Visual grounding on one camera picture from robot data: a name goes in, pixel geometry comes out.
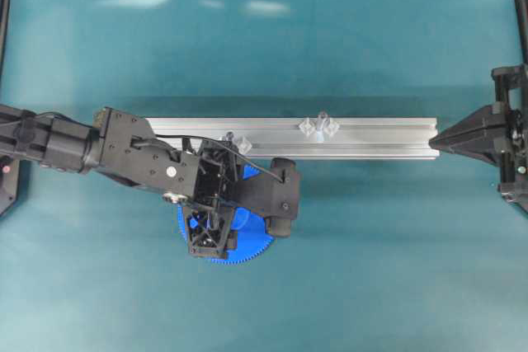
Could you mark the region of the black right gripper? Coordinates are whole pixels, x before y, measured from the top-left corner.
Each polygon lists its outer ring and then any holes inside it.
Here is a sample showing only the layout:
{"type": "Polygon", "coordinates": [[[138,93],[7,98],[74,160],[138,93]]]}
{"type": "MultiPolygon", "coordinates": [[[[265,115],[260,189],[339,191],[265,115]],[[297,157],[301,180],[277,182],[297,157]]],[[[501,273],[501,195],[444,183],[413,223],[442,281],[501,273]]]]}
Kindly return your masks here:
{"type": "Polygon", "coordinates": [[[443,130],[429,140],[429,146],[499,167],[500,196],[526,214],[527,65],[495,68],[492,79],[496,103],[477,109],[443,130]]]}

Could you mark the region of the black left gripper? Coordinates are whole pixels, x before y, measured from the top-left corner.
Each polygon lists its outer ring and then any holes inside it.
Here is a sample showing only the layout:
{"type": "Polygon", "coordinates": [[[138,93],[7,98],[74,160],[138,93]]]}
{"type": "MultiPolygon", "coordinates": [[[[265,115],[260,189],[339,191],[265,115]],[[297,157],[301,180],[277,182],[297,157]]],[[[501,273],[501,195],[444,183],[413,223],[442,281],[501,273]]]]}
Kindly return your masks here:
{"type": "Polygon", "coordinates": [[[232,142],[202,139],[195,149],[190,139],[182,140],[185,153],[198,157],[196,181],[186,206],[186,244],[188,252],[199,258],[228,258],[237,246],[232,230],[236,208],[235,184],[240,177],[238,148],[232,142]]]}

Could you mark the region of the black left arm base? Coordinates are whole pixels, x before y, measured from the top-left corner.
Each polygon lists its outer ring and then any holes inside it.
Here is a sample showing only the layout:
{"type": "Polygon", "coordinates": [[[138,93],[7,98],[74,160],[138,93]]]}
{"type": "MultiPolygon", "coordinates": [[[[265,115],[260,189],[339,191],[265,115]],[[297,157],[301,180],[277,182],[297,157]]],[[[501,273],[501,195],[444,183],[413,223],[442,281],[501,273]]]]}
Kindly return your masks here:
{"type": "Polygon", "coordinates": [[[0,214],[5,215],[17,202],[20,161],[9,156],[1,156],[0,214]]]}

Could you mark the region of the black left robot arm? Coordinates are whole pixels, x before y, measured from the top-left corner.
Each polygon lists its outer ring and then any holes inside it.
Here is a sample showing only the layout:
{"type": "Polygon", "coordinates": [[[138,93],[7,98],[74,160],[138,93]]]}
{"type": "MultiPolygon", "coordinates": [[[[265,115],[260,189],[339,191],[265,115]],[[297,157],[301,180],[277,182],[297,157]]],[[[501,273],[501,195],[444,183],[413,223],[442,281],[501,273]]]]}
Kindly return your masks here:
{"type": "Polygon", "coordinates": [[[56,171],[97,172],[121,185],[157,193],[181,209],[193,256],[226,259],[238,244],[229,182],[239,171],[237,149],[181,138],[176,148],[145,119],[104,108],[92,125],[58,112],[1,107],[1,154],[56,171]]]}

